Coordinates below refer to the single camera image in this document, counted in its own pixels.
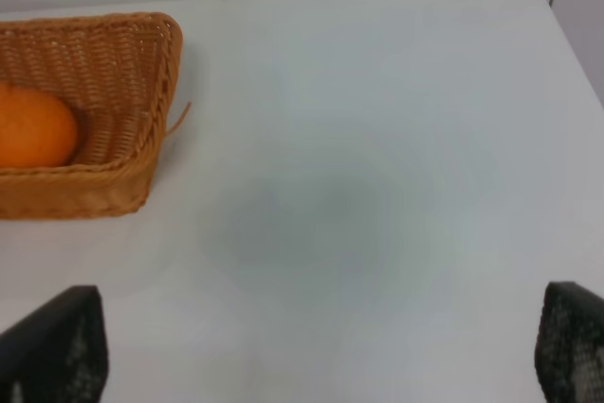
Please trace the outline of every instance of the white table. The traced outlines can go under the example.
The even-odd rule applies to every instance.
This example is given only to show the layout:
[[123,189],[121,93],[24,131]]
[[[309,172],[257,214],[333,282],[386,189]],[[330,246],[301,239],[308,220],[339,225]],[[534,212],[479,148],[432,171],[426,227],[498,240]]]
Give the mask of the white table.
[[545,0],[194,0],[147,206],[0,223],[0,327],[105,297],[106,402],[543,401],[549,280],[604,294],[604,115]]

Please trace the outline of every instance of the orange fruit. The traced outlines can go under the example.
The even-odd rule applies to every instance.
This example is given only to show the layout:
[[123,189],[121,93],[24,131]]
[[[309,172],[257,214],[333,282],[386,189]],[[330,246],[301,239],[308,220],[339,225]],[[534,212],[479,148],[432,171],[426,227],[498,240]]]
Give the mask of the orange fruit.
[[76,146],[76,118],[61,100],[0,82],[0,167],[65,165]]

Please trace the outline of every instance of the wicker basket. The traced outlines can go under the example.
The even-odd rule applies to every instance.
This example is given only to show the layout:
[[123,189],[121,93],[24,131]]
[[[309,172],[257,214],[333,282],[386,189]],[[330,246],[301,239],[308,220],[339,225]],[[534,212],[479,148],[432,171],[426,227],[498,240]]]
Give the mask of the wicker basket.
[[140,208],[166,135],[182,47],[160,13],[0,23],[0,80],[74,111],[70,165],[0,169],[0,218],[119,216]]

